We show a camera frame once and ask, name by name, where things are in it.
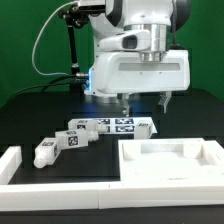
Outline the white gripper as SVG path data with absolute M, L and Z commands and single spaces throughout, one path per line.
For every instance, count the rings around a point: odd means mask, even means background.
M 190 84 L 188 52 L 170 50 L 160 62 L 142 62 L 137 52 L 106 52 L 91 71 L 91 90 L 121 94 L 122 113 L 129 117 L 129 94 L 162 92 L 158 105 L 166 113 L 171 91 L 186 90 Z

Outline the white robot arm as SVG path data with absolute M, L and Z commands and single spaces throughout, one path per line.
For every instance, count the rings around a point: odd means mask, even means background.
M 165 107 L 189 87 L 188 52 L 167 39 L 189 17 L 190 0 L 78 0 L 78 9 L 93 28 L 87 95 L 118 101 L 128 115 L 133 94 L 160 92 Z

